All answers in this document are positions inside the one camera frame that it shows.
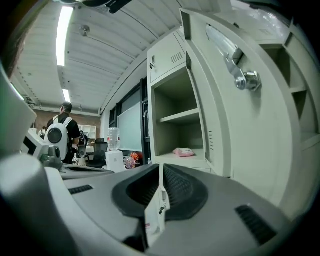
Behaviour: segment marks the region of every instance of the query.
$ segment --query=whiteboard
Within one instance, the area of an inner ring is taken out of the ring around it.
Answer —
[[[120,150],[142,152],[140,103],[118,116]]]

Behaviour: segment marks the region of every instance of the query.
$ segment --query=chair backrest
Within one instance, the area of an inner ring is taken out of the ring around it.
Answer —
[[[105,142],[104,138],[97,138],[94,142],[94,155],[93,158],[95,160],[105,159],[106,152],[108,149],[108,143]]]

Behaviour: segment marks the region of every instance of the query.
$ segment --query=ceiling sensor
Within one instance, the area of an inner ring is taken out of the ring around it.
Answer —
[[[87,37],[88,34],[90,33],[90,27],[87,25],[82,25],[79,29],[80,35],[83,37]]]

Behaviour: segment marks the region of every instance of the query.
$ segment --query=linear light fixture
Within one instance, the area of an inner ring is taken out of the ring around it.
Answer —
[[[62,7],[56,33],[56,64],[62,67],[65,66],[67,33],[73,11],[72,7]]]
[[[64,100],[66,102],[70,102],[71,103],[71,100],[70,100],[70,96],[69,96],[69,90],[67,89],[62,89],[63,91],[63,95],[64,95]]]
[[[19,98],[24,101],[25,100],[24,97],[21,96],[21,94],[18,92],[18,90],[15,88],[15,86],[12,83],[10,83],[10,86],[14,90],[15,94],[18,95]]]

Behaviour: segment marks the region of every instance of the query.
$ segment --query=office chair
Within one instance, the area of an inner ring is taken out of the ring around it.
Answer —
[[[106,152],[108,143],[104,138],[97,138],[94,142],[93,160],[89,160],[87,167],[102,168],[106,165]]]

